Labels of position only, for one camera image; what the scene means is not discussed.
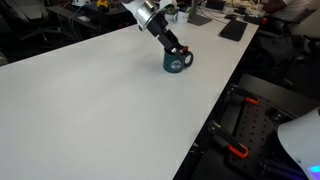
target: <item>white table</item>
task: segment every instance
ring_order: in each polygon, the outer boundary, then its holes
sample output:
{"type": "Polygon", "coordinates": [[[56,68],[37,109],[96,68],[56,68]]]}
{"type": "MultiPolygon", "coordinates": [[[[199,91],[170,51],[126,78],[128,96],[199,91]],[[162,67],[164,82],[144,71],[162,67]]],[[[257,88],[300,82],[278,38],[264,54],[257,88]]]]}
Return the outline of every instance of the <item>white table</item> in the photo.
{"type": "Polygon", "coordinates": [[[257,30],[224,26],[169,25],[195,55],[179,74],[137,26],[1,67],[0,179],[172,179],[257,30]]]}

